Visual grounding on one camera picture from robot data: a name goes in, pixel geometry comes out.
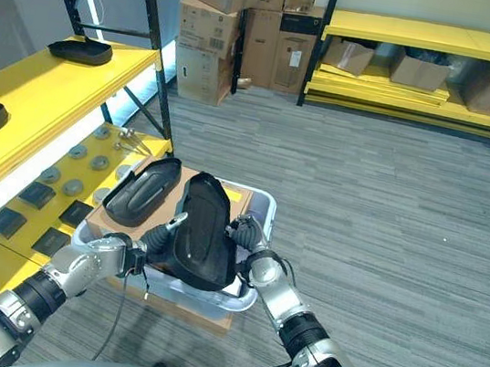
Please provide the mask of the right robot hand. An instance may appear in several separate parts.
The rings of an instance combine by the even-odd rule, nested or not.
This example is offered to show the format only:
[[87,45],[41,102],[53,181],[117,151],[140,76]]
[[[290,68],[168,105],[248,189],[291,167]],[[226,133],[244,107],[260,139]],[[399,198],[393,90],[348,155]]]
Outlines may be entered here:
[[252,215],[239,215],[226,226],[225,233],[250,254],[269,248],[263,227]]

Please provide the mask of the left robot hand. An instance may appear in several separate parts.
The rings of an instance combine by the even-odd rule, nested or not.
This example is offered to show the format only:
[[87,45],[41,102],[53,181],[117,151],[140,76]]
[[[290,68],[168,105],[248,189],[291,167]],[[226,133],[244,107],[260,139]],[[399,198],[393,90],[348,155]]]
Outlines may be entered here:
[[157,225],[147,231],[141,242],[146,246],[146,261],[150,264],[165,263],[177,229],[187,220],[189,214],[181,212],[165,224]]

